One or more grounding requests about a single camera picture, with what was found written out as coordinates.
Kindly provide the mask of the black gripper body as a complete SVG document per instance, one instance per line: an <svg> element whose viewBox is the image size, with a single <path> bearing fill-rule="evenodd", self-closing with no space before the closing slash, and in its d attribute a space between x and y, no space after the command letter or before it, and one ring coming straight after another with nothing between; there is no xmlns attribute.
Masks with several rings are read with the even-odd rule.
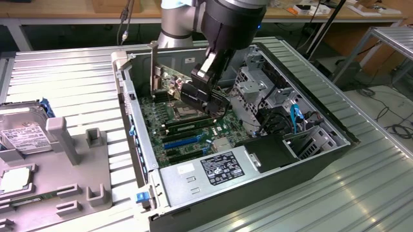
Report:
<svg viewBox="0 0 413 232"><path fill-rule="evenodd" d="M264 0L207 0L200 30L212 51L248 47L266 13Z"/></svg>

